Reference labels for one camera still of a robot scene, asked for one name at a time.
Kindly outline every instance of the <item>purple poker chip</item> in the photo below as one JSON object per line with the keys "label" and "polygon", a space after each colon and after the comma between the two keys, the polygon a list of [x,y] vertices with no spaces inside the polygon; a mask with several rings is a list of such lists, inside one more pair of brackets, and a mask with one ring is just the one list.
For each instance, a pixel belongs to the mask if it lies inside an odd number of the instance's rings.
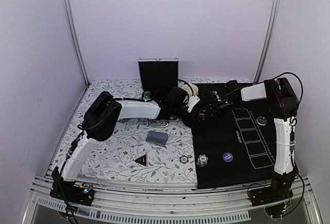
{"label": "purple poker chip", "polygon": [[224,153],[223,156],[222,156],[222,159],[225,161],[225,162],[232,162],[234,157],[231,153]]}

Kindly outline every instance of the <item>vent grille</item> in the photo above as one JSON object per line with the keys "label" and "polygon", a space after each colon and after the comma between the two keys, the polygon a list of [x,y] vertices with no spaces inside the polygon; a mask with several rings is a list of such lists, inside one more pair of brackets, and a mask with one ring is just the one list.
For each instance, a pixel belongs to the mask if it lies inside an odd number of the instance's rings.
{"label": "vent grille", "polygon": [[[48,199],[39,196],[38,204],[54,209],[57,211],[65,211],[65,204],[58,200]],[[115,224],[217,224],[217,223],[237,223],[241,221],[251,220],[248,211],[241,211],[232,214],[222,214],[213,216],[201,216],[201,217],[140,217],[140,216],[128,216],[109,213],[106,211],[91,210],[84,211],[88,213],[87,216],[80,215],[80,211],[77,216],[102,220],[105,222]]]}

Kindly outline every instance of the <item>metal post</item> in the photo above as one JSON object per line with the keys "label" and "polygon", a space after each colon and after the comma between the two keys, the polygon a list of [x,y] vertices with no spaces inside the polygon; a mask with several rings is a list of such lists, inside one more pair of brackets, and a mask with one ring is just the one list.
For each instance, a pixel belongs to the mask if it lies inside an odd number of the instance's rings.
{"label": "metal post", "polygon": [[77,62],[78,62],[78,66],[81,72],[81,75],[83,77],[84,83],[86,86],[89,86],[89,79],[88,79],[88,75],[87,75],[87,71],[86,71],[86,67],[81,55],[81,50],[79,47],[79,43],[78,43],[78,37],[77,37],[77,33],[76,33],[76,29],[74,26],[74,22],[73,22],[73,17],[72,17],[72,10],[71,10],[71,4],[70,4],[70,0],[63,0],[63,5],[64,5],[64,10],[67,16],[67,22],[69,25],[69,30],[70,30],[70,34],[71,34],[71,40],[73,42],[73,48],[77,57]]}
{"label": "metal post", "polygon": [[268,49],[269,49],[269,44],[270,44],[270,41],[272,38],[273,29],[274,29],[274,25],[275,25],[278,5],[279,5],[279,0],[273,0],[271,13],[270,13],[270,17],[269,17],[269,22],[268,22],[266,38],[265,38],[265,42],[263,43],[263,48],[262,48],[262,52],[261,52],[259,65],[258,65],[256,75],[254,77],[253,83],[258,83],[260,81],[262,71],[265,66],[267,53],[268,53]]}

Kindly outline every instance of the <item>poker chip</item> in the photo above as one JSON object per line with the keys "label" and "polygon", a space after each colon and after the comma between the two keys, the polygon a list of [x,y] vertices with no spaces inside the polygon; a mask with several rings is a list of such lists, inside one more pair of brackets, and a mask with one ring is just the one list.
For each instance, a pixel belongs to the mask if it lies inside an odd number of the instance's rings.
{"label": "poker chip", "polygon": [[197,165],[199,167],[204,167],[207,165],[207,161],[208,161],[208,157],[205,154],[201,154],[200,156],[198,156]]}
{"label": "poker chip", "polygon": [[185,155],[180,157],[180,162],[182,164],[186,164],[189,161],[188,157],[186,157]]}

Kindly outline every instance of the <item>white rectangle outline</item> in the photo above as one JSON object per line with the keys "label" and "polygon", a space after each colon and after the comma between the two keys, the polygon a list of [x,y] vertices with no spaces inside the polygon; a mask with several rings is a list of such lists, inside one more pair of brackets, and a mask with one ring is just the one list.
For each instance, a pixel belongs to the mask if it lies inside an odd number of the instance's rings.
{"label": "white rectangle outline", "polygon": [[[252,122],[252,124],[253,124],[254,127],[251,127],[251,128],[249,128],[249,129],[241,129],[240,126],[238,125],[238,122],[237,122],[237,121],[242,121],[242,120],[251,120],[251,122]],[[252,118],[241,118],[241,119],[235,119],[235,121],[236,121],[236,124],[237,124],[239,130],[255,130],[255,129],[257,129],[257,127],[256,127],[256,125],[254,124],[254,121],[253,121]]]}
{"label": "white rectangle outline", "polygon": [[[249,154],[249,150],[248,150],[248,147],[246,146],[246,144],[251,144],[251,143],[259,143],[259,142],[261,142],[261,144],[263,145],[263,148],[265,149],[265,152],[264,152],[264,153],[257,153],[257,154],[253,154],[253,155],[250,155],[250,154]],[[258,156],[258,155],[267,154],[267,151],[266,151],[265,145],[263,144],[263,142],[262,142],[262,141],[255,141],[255,142],[245,142],[245,143],[244,143],[244,145],[245,145],[245,147],[246,147],[246,150],[247,150],[247,153],[248,153],[249,157],[250,157],[250,156],[251,156],[251,157],[256,157],[256,156]]]}
{"label": "white rectangle outline", "polygon": [[[255,130],[256,132],[257,132],[257,134],[258,134],[258,136],[259,136],[259,140],[250,140],[250,141],[245,141],[244,140],[244,137],[243,137],[243,134],[242,134],[242,131],[252,131],[252,130]],[[259,132],[258,132],[258,130],[257,129],[250,129],[250,130],[240,130],[239,131],[240,133],[241,133],[241,137],[242,137],[242,140],[243,140],[243,142],[244,143],[249,143],[249,142],[254,142],[254,141],[261,141],[261,137],[260,137],[260,135],[259,135]]]}
{"label": "white rectangle outline", "polygon": [[[260,157],[260,156],[265,156],[265,155],[267,155],[268,156],[268,158],[269,158],[269,160],[270,160],[270,162],[272,163],[271,165],[269,165],[269,166],[263,166],[263,167],[255,167],[254,166],[254,164],[253,164],[253,162],[252,162],[252,160],[251,160],[251,158],[255,158],[255,157]],[[252,164],[252,166],[254,167],[254,169],[261,169],[261,168],[266,168],[266,167],[270,167],[270,166],[273,166],[274,165],[274,163],[272,162],[272,160],[270,159],[270,157],[269,157],[269,155],[268,155],[268,153],[266,153],[266,154],[263,154],[263,155],[257,155],[257,156],[251,156],[251,157],[249,157],[249,159],[250,159],[250,161],[251,161],[251,164]]]}
{"label": "white rectangle outline", "polygon": [[234,109],[232,109],[233,115],[234,115],[234,117],[235,117],[236,120],[252,118],[251,115],[250,115],[249,110],[248,110],[247,108],[244,108],[244,109],[246,109],[246,111],[247,111],[249,117],[236,118],[235,113],[234,113]]}

